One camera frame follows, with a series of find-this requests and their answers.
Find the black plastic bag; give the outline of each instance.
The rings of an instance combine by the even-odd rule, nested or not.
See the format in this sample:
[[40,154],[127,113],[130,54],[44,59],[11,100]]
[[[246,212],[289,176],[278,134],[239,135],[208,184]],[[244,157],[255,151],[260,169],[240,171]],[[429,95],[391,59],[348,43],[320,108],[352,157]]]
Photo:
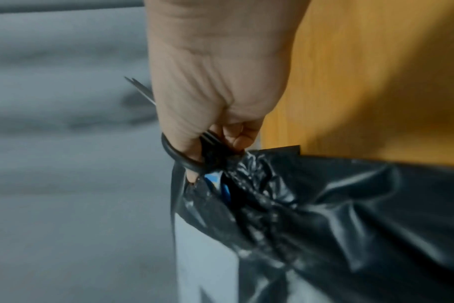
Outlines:
[[454,170],[259,151],[185,183],[182,303],[454,302]]

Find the gray floor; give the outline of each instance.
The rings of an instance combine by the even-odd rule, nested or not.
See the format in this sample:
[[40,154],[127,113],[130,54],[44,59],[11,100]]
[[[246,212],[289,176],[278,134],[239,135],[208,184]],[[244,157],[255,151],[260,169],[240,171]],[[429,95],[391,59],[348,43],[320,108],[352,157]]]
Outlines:
[[0,14],[0,303],[172,303],[144,9]]

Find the white label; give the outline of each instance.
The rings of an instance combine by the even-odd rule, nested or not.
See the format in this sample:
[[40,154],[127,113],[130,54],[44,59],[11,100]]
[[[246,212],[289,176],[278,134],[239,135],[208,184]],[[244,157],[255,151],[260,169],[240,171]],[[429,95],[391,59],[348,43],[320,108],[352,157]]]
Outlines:
[[238,303],[238,257],[175,215],[179,303]]

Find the scissor blade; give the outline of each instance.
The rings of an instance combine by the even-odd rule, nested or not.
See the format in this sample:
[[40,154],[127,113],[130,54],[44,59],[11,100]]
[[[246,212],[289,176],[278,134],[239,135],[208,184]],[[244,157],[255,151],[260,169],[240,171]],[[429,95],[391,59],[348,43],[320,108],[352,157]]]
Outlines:
[[138,92],[141,93],[141,95],[143,95],[147,100],[149,100],[149,102],[156,105],[156,101],[154,100],[154,94],[150,89],[142,85],[142,83],[140,83],[134,78],[132,79],[129,79],[128,77],[124,78],[126,78],[126,80],[129,81],[129,83],[132,84],[138,90]]

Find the wooden surface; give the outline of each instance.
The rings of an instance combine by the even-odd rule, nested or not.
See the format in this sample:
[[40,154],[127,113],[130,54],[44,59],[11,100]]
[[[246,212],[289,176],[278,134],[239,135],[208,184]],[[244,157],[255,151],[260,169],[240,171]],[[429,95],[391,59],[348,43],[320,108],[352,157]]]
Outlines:
[[454,0],[313,0],[261,141],[454,165]]

